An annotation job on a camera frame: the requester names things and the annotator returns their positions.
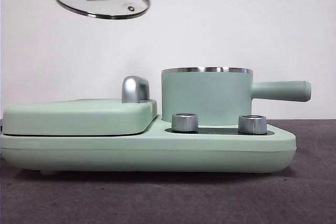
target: saucepan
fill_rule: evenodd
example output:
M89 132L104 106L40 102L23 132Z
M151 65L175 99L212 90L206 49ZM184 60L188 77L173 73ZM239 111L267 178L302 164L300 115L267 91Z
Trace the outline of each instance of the saucepan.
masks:
M237 125L251 115L252 99L309 101L308 81L253 82L246 68L192 67L162 71L162 120L175 113L198 115L200 125Z

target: floor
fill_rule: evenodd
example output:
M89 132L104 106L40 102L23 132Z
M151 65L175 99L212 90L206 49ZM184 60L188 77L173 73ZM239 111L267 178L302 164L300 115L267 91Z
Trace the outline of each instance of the floor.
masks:
M297 136L283 171L63 172L1 158L1 223L336 223L336 120L269 120Z

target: white wall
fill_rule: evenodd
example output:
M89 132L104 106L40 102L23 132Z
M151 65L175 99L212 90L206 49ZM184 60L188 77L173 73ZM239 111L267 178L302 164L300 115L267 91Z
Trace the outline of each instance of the white wall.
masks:
M336 118L336 0L151 1L140 18L100 20L54 0L2 0L1 108L120 98L127 75L146 77L160 104L161 70L230 66L312 83L310 102L258 100L256 114Z

